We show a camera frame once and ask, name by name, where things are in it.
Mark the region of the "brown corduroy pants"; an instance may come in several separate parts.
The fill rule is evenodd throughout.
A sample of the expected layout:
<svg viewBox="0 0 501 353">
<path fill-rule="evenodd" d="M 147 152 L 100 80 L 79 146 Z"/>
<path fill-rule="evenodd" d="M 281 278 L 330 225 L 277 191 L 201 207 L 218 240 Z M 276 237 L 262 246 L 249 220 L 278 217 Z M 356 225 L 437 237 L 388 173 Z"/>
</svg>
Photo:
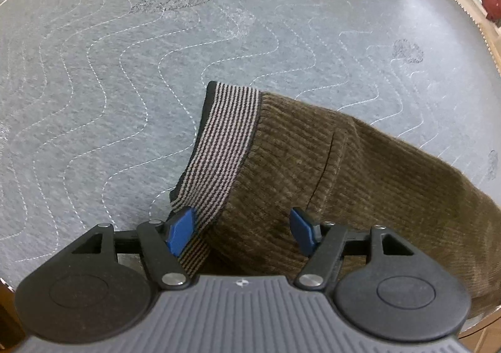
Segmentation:
<svg viewBox="0 0 501 353">
<path fill-rule="evenodd" d="M 467 287 L 471 315 L 500 304 L 500 209 L 459 170 L 343 113 L 253 87 L 206 89 L 188 166 L 170 194 L 195 209 L 188 273 L 293 278 L 298 207 L 358 230 L 388 226 Z"/>
</svg>

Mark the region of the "grey quilted bed cover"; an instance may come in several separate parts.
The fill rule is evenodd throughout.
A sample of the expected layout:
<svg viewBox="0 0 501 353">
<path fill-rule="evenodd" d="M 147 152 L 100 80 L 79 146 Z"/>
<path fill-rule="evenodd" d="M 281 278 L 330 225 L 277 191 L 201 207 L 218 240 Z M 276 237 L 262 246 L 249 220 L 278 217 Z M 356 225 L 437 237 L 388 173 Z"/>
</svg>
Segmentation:
<svg viewBox="0 0 501 353">
<path fill-rule="evenodd" d="M 340 110 L 500 198 L 500 74 L 455 0 L 1 0 L 1 276 L 169 212 L 210 81 Z"/>
</svg>

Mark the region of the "dark red cushion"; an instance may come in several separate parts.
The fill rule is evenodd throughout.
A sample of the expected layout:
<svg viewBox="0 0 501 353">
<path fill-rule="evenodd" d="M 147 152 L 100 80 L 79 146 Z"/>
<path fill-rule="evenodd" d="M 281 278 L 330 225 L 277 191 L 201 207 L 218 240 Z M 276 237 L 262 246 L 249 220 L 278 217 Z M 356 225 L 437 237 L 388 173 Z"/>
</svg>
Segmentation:
<svg viewBox="0 0 501 353">
<path fill-rule="evenodd" d="M 482 6 L 487 12 L 486 18 L 491 22 L 501 19 L 501 0 L 482 0 Z"/>
</svg>

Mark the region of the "wooden bed frame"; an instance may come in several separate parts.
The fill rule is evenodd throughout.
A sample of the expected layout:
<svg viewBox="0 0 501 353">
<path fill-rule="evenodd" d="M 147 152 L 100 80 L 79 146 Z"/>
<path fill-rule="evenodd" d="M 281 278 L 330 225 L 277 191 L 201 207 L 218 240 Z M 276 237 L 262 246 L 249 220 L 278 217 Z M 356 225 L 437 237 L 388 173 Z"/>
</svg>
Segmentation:
<svg viewBox="0 0 501 353">
<path fill-rule="evenodd" d="M 498 29 L 498 28 L 496 28 L 496 26 L 494 26 L 493 24 L 491 24 L 491 23 L 488 21 L 488 19 L 486 18 L 486 16 L 487 16 L 487 12 L 486 12 L 486 11 L 485 11 L 485 9 L 482 7 L 481 0 L 455 0 L 455 1 L 456 1 L 456 2 L 457 2 L 457 3 L 458 3 L 458 4 L 459 4 L 459 5 L 460 5 L 460 6 L 461 6 L 464 10 L 465 10 L 465 12 L 466 12 L 466 13 L 467 13 L 467 14 L 468 14 L 468 15 L 469 15 L 469 16 L 470 16 L 473 20 L 474 20 L 474 22 L 476 23 L 476 25 L 479 27 L 479 29 L 480 29 L 480 31 L 481 31 L 481 33 L 482 33 L 482 36 L 484 37 L 484 39 L 485 39 L 485 41 L 486 41 L 486 43 L 487 43 L 487 45 L 488 45 L 488 49 L 489 49 L 489 51 L 490 51 L 490 53 L 491 53 L 491 55 L 492 55 L 492 57 L 493 57 L 493 61 L 494 61 L 495 65 L 496 65 L 496 67 L 497 67 L 497 69 L 498 69 L 499 74 L 500 74 L 500 65 L 499 65 L 499 63 L 498 63 L 498 56 L 499 56 L 499 43 L 500 43 L 500 31 L 499 31 L 499 29 Z M 256 88 L 256 87 L 253 87 L 253 88 L 255 88 L 255 89 L 257 89 L 257 90 L 259 90 L 259 91 L 261 91 L 261 92 L 265 92 L 265 91 L 262 91 L 261 89 L 258 89 L 258 88 Z M 300 100 L 295 99 L 295 98 L 291 98 L 291 99 L 293 99 L 293 100 L 295 100 L 295 101 L 299 101 L 299 102 L 305 103 L 305 104 L 308 104 L 308 103 L 306 103 L 306 102 L 300 101 Z M 200 124 L 200 121 L 201 121 L 201 118 L 202 118 L 202 111 L 203 111 L 204 102 L 205 102 L 205 96 L 204 96 L 203 103 L 202 103 L 202 106 L 201 106 L 201 116 L 200 116 L 199 124 Z M 319 106 L 319 105 L 316 105 L 316 104 L 310 104 L 310 105 L 314 105 L 314 106 L 317 106 L 317 107 L 321 107 L 321 108 L 325 108 L 325 109 L 328 109 L 328 110 L 332 110 L 332 109 L 330 109 L 330 108 L 327 108 L 327 107 L 322 107 L 322 106 Z M 344 112 L 342 112 L 342 111 L 340 111 L 340 110 L 334 110 L 334 111 L 337 111 L 337 112 L 340 112 L 340 113 L 346 114 L 346 113 L 344 113 Z M 391 136 L 390 134 L 388 134 L 388 133 L 386 133 L 386 132 L 383 132 L 382 130 L 379 130 L 379 131 L 381 131 L 382 133 L 384 133 L 384 134 L 386 134 L 386 135 L 388 135 L 388 136 Z M 196 137 L 197 137 L 197 135 L 198 135 L 198 132 L 199 132 L 199 125 L 198 125 L 198 130 L 197 130 L 197 132 L 196 132 L 195 141 L 196 141 Z M 178 184 L 178 181 L 180 180 L 180 178 L 181 178 L 182 174 L 180 175 L 180 177 L 179 177 L 179 178 L 178 178 L 178 180 L 176 181 L 176 183 L 175 183 L 175 185 L 174 185 L 174 188 L 173 188 L 173 189 L 175 189 L 175 186 Z M 147 221 L 147 220 L 150 220 L 150 219 L 160 219 L 160 220 L 162 220 L 162 219 L 167 218 L 167 216 L 168 216 L 168 214 L 169 214 L 170 212 L 175 211 L 175 210 L 173 210 L 173 208 L 172 208 L 172 206 L 171 206 L 171 200 L 170 200 L 170 194 L 171 194 L 171 191 L 170 191 L 170 192 L 169 192 L 169 194 L 168 194 L 168 200 L 169 200 L 169 206 L 170 206 L 169 212 L 168 212 L 166 215 L 163 215 L 163 216 L 161 216 L 161 217 L 159 217 L 159 218 L 148 218 L 148 219 L 146 219 L 146 220 L 144 220 L 144 221 Z M 495 204 L 499 207 L 499 209 L 500 209 L 500 198 L 499 198 L 499 200 L 493 200 L 493 201 L 494 201 L 494 203 L 495 203 Z M 119 228 L 115 227 L 113 224 L 111 224 L 111 225 L 112 225 L 112 226 L 114 227 L 114 229 L 116 229 L 116 230 L 128 230 L 128 229 L 133 229 L 135 226 L 137 226 L 137 225 L 135 225 L 135 226 L 130 227 L 130 228 L 128 228 L 128 229 L 119 229 Z M 204 271 L 204 270 L 209 270 L 209 271 L 210 271 L 210 269 L 209 269 L 208 267 L 201 267 L 201 268 L 200 268 L 197 272 L 201 272 L 201 271 Z M 237 274 L 237 275 L 239 274 L 239 273 L 236 271 L 236 269 L 235 269 L 235 268 L 232 268 L 232 267 L 223 267 L 223 268 L 218 268 L 217 270 L 222 271 L 223 273 L 226 273 L 226 274 Z M 466 327 L 467 327 L 467 328 L 471 328 L 471 327 L 475 326 L 475 325 L 476 325 L 478 322 L 480 322 L 482 319 L 484 319 L 484 318 L 488 317 L 490 314 L 492 314 L 492 313 L 494 313 L 494 312 L 498 311 L 498 310 L 499 310 L 499 308 L 500 308 L 500 304 L 499 304 L 499 306 L 498 306 L 497 308 L 493 309 L 493 310 L 492 310 L 492 311 L 490 311 L 488 314 L 481 314 L 481 315 L 478 315 L 478 316 L 472 316 L 472 315 L 471 315 L 471 313 L 470 313 L 469 319 L 468 319 L 468 320 L 466 321 L 466 323 L 465 323 Z"/>
</svg>

